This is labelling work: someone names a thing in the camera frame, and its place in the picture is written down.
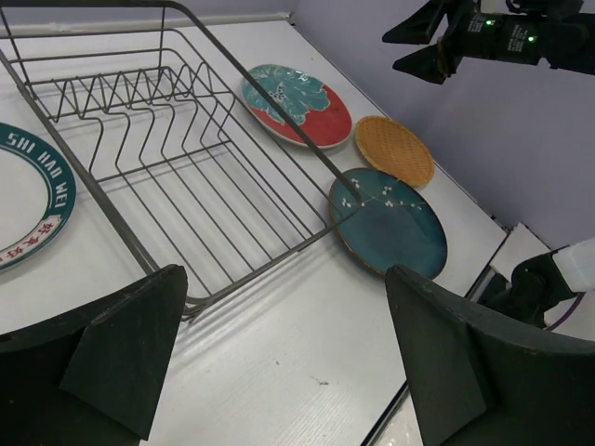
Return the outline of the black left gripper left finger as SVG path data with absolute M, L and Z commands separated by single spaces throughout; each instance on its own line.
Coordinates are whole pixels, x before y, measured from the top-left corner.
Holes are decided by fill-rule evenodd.
M 185 307 L 169 265 L 1 336 L 4 445 L 138 445 L 150 436 Z

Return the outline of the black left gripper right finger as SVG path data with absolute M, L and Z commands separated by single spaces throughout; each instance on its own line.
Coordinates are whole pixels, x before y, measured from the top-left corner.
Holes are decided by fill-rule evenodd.
M 424 444 L 593 444 L 593 342 L 515 321 L 404 266 L 385 284 Z

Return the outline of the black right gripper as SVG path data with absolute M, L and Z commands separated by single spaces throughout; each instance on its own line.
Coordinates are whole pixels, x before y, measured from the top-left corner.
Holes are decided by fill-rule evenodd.
M 594 73 L 594 15 L 581 11 L 581 1 L 508 1 L 504 13 L 462 4 L 448 19 L 436 45 L 397 59 L 392 69 L 442 85 L 463 58 L 536 66 L 545 60 L 552 70 Z M 431 0 L 382 36 L 383 43 L 427 45 L 449 2 Z

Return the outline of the woven bamboo plate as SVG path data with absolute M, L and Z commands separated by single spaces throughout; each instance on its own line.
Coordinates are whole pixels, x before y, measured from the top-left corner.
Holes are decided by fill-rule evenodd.
M 435 164 L 424 143 L 408 128 L 383 116 L 366 116 L 355 126 L 360 153 L 376 170 L 412 187 L 427 185 Z

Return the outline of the red teal floral plate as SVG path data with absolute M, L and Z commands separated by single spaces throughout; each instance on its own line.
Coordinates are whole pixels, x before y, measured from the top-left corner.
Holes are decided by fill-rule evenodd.
M 251 68 L 250 75 L 321 150 L 346 141 L 352 130 L 350 112 L 327 84 L 298 69 L 277 64 Z M 240 86 L 243 103 L 275 136 L 303 147 L 305 143 L 272 105 L 246 80 Z

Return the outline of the dark teal blossom plate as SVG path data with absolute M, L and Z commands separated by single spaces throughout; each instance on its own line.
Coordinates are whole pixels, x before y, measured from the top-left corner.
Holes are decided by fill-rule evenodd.
M 397 264 L 429 279 L 440 275 L 448 256 L 447 240 L 428 202 L 384 172 L 353 168 L 343 176 L 360 197 L 335 180 L 328 192 L 329 216 L 350 254 L 381 276 Z

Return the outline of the white plate teal rim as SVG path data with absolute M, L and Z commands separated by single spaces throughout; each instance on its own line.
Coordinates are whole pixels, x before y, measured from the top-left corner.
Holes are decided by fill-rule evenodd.
M 77 196 L 65 157 L 40 137 L 1 124 L 1 270 L 48 246 L 66 226 Z

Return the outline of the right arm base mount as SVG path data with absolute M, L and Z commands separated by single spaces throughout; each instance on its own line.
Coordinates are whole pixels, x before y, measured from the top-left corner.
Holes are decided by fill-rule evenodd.
M 478 303 L 493 311 L 546 331 L 554 331 L 578 308 L 593 284 L 571 284 L 555 262 L 562 249 L 534 256 L 517 265 L 508 282 L 497 274 L 480 294 Z M 574 303 L 554 323 L 547 324 L 545 314 L 562 301 Z

